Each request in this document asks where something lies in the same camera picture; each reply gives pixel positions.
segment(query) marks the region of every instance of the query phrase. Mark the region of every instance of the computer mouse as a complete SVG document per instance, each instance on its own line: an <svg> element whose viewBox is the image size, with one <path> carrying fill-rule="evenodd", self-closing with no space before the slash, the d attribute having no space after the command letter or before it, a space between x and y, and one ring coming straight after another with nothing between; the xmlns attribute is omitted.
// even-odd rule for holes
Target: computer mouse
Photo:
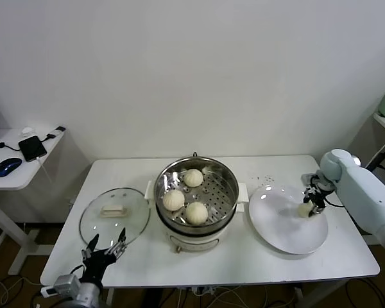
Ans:
<svg viewBox="0 0 385 308"><path fill-rule="evenodd" d="M19 167L21 165L22 160L17 157L12 157L3 160L0 163L0 178L8 175L11 173L14 169Z"/></svg>

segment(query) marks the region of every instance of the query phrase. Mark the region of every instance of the electric steamer pot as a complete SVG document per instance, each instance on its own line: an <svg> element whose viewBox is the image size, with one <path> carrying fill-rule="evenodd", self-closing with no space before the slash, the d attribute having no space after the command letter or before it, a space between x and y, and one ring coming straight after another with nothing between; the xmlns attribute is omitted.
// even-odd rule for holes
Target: electric steamer pot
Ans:
<svg viewBox="0 0 385 308"><path fill-rule="evenodd" d="M188 187L183 178L187 170L197 169L204 181L198 187ZM177 211L168 211L162 199L172 189L182 191L184 206ZM189 237L204 237L225 228L234 217L238 199L238 183L234 174L217 160L194 156L183 158L167 166L158 176L154 187L155 205L162 222L172 231ZM188 224L185 210L188 204L199 201L208 210L208 219L200 226Z"/></svg>

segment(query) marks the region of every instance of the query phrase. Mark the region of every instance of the charging cable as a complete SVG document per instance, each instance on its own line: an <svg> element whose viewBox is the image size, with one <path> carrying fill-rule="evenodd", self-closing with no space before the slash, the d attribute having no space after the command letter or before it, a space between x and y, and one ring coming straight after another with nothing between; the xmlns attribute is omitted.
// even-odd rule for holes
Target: charging cable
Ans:
<svg viewBox="0 0 385 308"><path fill-rule="evenodd" d="M36 157L36 160L38 161L38 163L40 164L40 167L43 169L44 173L46 174L47 179L49 180L50 184L53 184L53 181L51 180L49 174L47 173L47 170L45 169L43 163L41 163L41 160L38 157Z"/></svg>
<svg viewBox="0 0 385 308"><path fill-rule="evenodd" d="M378 167L381 162L385 159L385 152L382 152L385 148L385 144L382 148L371 158L369 163L366 164L365 169L369 171L373 171L376 167Z"/></svg>

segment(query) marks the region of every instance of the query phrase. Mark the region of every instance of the white wall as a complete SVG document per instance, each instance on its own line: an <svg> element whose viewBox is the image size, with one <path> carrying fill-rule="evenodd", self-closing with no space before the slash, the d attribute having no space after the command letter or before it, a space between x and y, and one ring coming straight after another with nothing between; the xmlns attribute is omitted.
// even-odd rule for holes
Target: white wall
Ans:
<svg viewBox="0 0 385 308"><path fill-rule="evenodd" d="M64 159L319 156L384 92L385 0L0 1L0 126Z"/></svg>

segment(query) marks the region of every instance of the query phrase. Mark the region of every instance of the floor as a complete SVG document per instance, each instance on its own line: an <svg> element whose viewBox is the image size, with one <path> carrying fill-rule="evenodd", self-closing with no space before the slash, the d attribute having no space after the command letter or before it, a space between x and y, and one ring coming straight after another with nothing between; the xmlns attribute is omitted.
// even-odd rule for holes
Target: floor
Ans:
<svg viewBox="0 0 385 308"><path fill-rule="evenodd" d="M37 238L37 242L40 244L53 244L55 243L59 233L61 231L61 225L46 225L41 228L40 234ZM10 239L6 238L3 244L0 247L0 280L7 277L7 270L10 267L13 258L16 256L19 247ZM377 258L380 266L381 273L379 276L372 278L372 280L378 285L381 291L385 295L385 251L380 246L372 246L371 250L375 257ZM47 257L34 256L29 257L26 261L21 275L30 279L32 282L40 281L40 274L44 269L46 264ZM5 281L7 286L12 285L17 281L17 277L11 277ZM308 293L316 283L306 283L302 284L302 289L304 293ZM29 307L31 297L40 289L40 286L32 286L28 283L24 283L21 292L19 295L5 307ZM364 283L359 280L353 280L349 283L348 289L350 291L350 297L353 300L354 304L358 308L363 307L382 307L379 304L376 294ZM19 290L19 285L15 286L13 290L10 291L10 298ZM245 304L249 308L261 308L264 305L266 290L268 292L268 305L272 304L276 300L282 302L277 302L272 307L280 307L285 303L291 301L294 298L294 291L291 285L272 285L272 286L246 286L236 289L236 293L243 299ZM164 299L172 289L163 290L162 298ZM221 294L224 289L217 289L216 294ZM0 287L0 297L3 294L3 289ZM180 307L184 301L186 291L180 291L177 289L168 300L162 306L163 308L175 308L178 304L178 299L180 298ZM107 296L107 292L103 293L103 298ZM141 307L143 301L146 301L147 297L151 297L149 293L147 296L147 290L145 289L120 289L116 290L114 293L113 308L126 308L126 307ZM199 308L199 307L208 307L208 305L214 300L215 296L204 295L201 298L194 296L191 292L187 292L187 298L184 304L184 308ZM231 292L220 298L225 302L232 302L237 305L240 304L239 299L236 295ZM56 302L56 298L38 298L35 303L40 304L41 307L46 308ZM214 302L211 305L212 308L220 307L234 307L233 305L226 304L224 302ZM326 297L323 301L317 304L317 308L329 308L329 307L353 307L347 297L345 288L342 287L332 293L330 296Z"/></svg>

